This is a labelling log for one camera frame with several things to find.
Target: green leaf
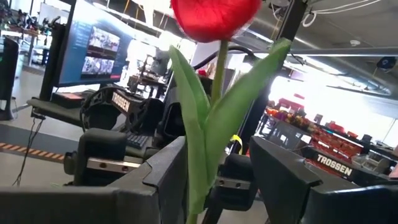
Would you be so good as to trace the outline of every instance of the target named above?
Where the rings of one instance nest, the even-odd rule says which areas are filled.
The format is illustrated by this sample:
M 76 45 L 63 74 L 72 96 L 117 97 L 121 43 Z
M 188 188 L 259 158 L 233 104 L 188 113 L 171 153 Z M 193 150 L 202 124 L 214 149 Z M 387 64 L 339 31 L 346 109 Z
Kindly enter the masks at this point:
M 203 129 L 205 120 L 210 111 L 209 99 L 206 96 L 206 92 L 203 89 L 203 85 L 200 83 L 198 75 L 195 73 L 195 71 L 188 63 L 187 59 L 185 59 L 185 57 L 181 54 L 181 52 L 173 46 L 170 46 L 169 51 L 170 51 L 170 57 L 171 55 L 173 55 L 172 57 L 173 65 L 178 65 L 180 67 L 182 73 L 184 74 L 184 77 L 187 79 L 189 87 L 193 92 L 193 97 L 197 105 L 198 121 L 200 127 Z M 180 76 L 175 76 L 175 79 L 177 81 L 177 87 L 179 83 L 178 79 L 180 78 L 181 78 Z
M 236 134 L 252 100 L 269 83 L 289 49 L 290 41 L 287 39 L 275 43 L 270 54 L 258 61 L 212 107 L 205 124 L 208 185 L 213 184 L 225 146 L 231 136 Z
M 170 58 L 188 143 L 189 211 L 198 214 L 203 211 L 208 193 L 205 137 L 200 124 L 204 124 L 210 106 L 201 83 L 182 54 L 171 47 Z

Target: trossen logo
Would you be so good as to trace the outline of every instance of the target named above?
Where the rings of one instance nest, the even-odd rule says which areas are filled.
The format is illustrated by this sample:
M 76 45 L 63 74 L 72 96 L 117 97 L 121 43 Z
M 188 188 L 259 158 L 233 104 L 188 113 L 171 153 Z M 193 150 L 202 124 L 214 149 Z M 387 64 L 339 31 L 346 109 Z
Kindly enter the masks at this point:
M 335 169 L 338 172 L 341 172 L 342 174 L 347 175 L 347 176 L 350 176 L 353 171 L 351 168 L 346 167 L 343 164 L 340 164 L 339 162 L 329 159 L 326 156 L 323 156 L 321 154 L 318 154 L 318 162 L 320 162 L 332 169 Z
M 112 101 L 120 108 L 122 108 L 125 112 L 129 111 L 130 102 L 128 102 L 128 100 L 124 99 L 121 95 L 117 94 L 116 92 L 113 92 Z

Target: hazard tape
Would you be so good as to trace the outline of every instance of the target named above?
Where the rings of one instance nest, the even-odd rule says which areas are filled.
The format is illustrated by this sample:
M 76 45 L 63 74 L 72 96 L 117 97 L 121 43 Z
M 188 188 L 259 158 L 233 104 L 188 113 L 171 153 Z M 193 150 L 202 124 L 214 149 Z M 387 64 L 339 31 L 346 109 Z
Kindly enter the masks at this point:
M 27 149 L 26 147 L 15 146 L 12 144 L 0 142 L 0 151 L 2 151 L 2 152 L 8 152 L 11 154 L 21 155 L 21 154 L 26 153 L 26 149 Z M 28 156 L 37 158 L 37 159 L 44 159 L 44 160 L 48 160 L 48 161 L 61 162 L 61 163 L 63 162 L 63 159 L 65 158 L 65 156 L 61 155 L 61 154 L 57 154 L 54 152 L 46 152 L 46 151 L 32 149 L 32 148 L 29 149 Z

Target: red tulip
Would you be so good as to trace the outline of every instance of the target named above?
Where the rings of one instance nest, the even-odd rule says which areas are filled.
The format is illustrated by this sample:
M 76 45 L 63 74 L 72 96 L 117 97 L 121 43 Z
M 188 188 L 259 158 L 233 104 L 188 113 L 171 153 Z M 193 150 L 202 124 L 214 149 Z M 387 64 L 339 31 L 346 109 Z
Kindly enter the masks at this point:
M 229 40 L 249 22 L 261 0 L 171 0 L 183 31 L 199 42 Z

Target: keyboard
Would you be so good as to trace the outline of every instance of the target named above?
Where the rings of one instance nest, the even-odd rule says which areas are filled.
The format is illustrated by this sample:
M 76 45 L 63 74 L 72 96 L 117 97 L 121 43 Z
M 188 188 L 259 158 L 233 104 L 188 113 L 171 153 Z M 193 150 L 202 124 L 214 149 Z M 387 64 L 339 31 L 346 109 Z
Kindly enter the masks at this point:
M 127 145 L 135 147 L 137 149 L 142 149 L 149 138 L 148 136 L 135 135 L 131 132 L 128 132 L 126 134 L 127 134 Z

